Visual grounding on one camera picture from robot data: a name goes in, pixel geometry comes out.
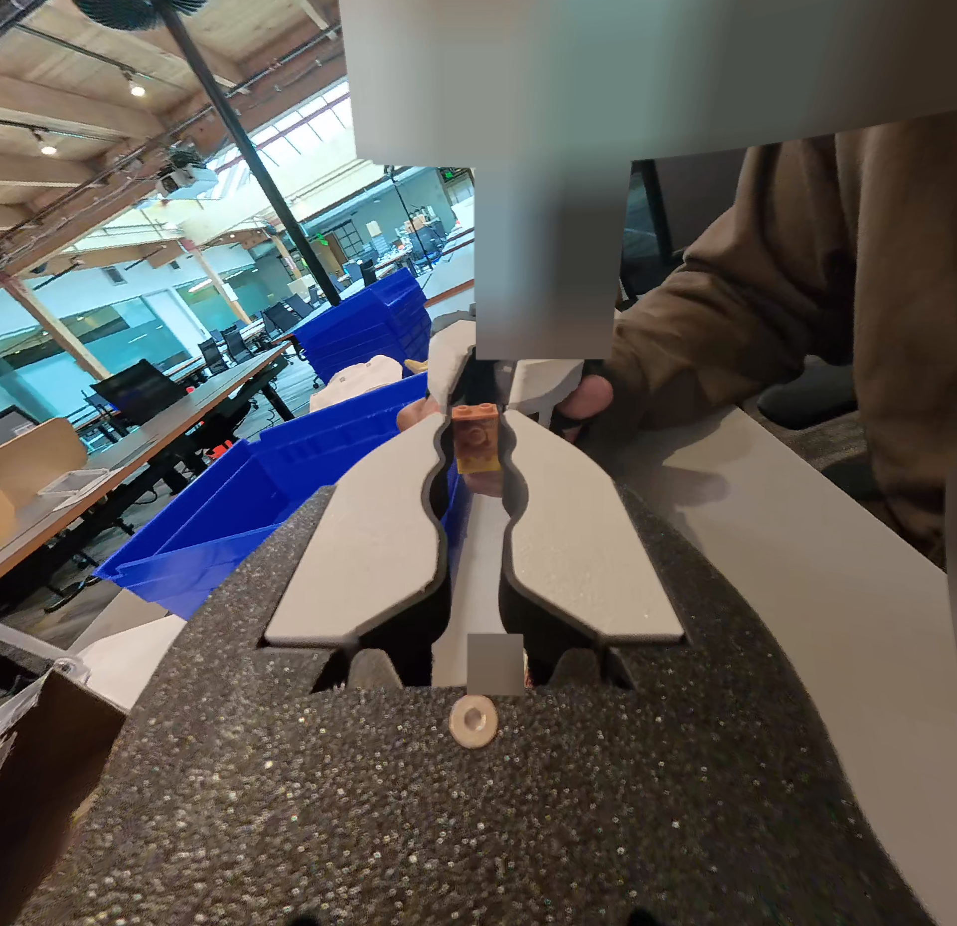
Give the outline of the ceiling projector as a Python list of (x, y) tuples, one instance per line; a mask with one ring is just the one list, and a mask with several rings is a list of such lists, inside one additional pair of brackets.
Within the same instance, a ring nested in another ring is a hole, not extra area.
[(155, 182), (162, 201), (198, 200), (216, 188), (219, 177), (192, 145), (169, 148)]

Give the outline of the black pole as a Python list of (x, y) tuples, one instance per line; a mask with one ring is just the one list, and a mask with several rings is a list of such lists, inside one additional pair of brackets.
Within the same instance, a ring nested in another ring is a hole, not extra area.
[(118, 32), (144, 32), (163, 25), (185, 61), (197, 77), (209, 102), (216, 110), (229, 137), (237, 147), (251, 174), (266, 195), (271, 207), (321, 289), (333, 307), (341, 303), (339, 290), (321, 266), (305, 232), (296, 220), (280, 189), (261, 161), (227, 95), (215, 81), (209, 65), (185, 29), (182, 16), (195, 14), (209, 0), (71, 0), (89, 20)]

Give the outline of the stack of blue bins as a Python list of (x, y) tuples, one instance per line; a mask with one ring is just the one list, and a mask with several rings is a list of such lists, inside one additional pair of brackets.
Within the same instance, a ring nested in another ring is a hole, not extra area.
[(377, 355), (399, 365), (428, 357), (432, 320), (407, 269), (366, 286), (336, 307), (300, 321), (292, 335), (321, 382)]

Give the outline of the brown brick assembly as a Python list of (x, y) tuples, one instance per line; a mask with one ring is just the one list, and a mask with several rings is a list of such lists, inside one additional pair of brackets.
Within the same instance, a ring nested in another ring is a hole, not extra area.
[(492, 402), (456, 405), (451, 418), (459, 474), (476, 476), (499, 473), (497, 405)]

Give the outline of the printed cardboard box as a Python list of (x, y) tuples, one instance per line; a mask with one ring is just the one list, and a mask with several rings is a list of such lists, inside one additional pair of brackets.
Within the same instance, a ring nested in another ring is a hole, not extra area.
[(12, 924), (71, 838), (126, 714), (52, 670), (2, 709), (1, 923)]

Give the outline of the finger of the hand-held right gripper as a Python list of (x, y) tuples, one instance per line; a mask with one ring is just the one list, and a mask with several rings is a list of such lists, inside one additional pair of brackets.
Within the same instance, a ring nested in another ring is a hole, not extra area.
[(449, 323), (430, 339), (427, 389), (440, 414), (447, 414), (462, 371), (476, 345), (477, 323)]
[(551, 421), (556, 406), (583, 376), (582, 359), (520, 359), (512, 371), (507, 409), (538, 421)]

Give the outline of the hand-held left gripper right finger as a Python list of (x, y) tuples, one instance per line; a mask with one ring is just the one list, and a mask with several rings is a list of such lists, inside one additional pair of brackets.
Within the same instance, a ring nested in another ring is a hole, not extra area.
[(599, 645), (684, 636), (613, 479), (537, 421), (507, 410), (503, 567), (521, 597)]

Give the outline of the blue plastic bin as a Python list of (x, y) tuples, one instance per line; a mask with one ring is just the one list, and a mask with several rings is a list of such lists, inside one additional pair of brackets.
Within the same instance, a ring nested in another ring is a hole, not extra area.
[[(98, 578), (188, 620), (226, 577), (318, 491), (335, 489), (353, 465), (400, 434), (399, 411), (427, 394), (421, 372), (238, 441), (97, 568)], [(448, 536), (451, 445), (440, 438), (445, 468), (430, 494), (444, 532), (445, 573), (421, 601), (363, 635), (391, 647), (399, 638), (440, 639), (451, 615)]]

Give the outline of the person's right forearm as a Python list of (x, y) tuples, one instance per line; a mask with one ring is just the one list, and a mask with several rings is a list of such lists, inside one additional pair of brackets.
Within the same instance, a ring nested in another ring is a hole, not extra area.
[(735, 202), (615, 324), (587, 438), (688, 425), (852, 358), (855, 240), (834, 135), (762, 146)]

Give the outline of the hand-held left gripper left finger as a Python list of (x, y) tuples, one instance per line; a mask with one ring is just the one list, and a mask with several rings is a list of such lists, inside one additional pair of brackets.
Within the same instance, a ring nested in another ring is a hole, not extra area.
[(426, 417), (341, 477), (265, 629), (268, 645), (355, 645), (436, 589), (447, 545), (430, 491), (447, 423)]

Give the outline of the black office chair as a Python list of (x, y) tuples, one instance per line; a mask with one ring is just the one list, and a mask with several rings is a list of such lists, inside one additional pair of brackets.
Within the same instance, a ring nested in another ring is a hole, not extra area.
[(107, 437), (116, 440), (184, 398), (193, 375), (194, 370), (180, 370), (171, 376), (142, 358), (94, 383), (85, 400), (109, 429)]

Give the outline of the grey desk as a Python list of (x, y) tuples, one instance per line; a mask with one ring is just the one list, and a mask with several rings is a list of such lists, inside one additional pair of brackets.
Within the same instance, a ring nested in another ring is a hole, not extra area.
[(955, 924), (947, 575), (738, 410), (591, 459), (679, 642), (521, 597), (450, 469), (440, 639), (268, 645), (321, 489), (91, 645), (133, 697), (39, 679), (126, 722), (12, 924)]

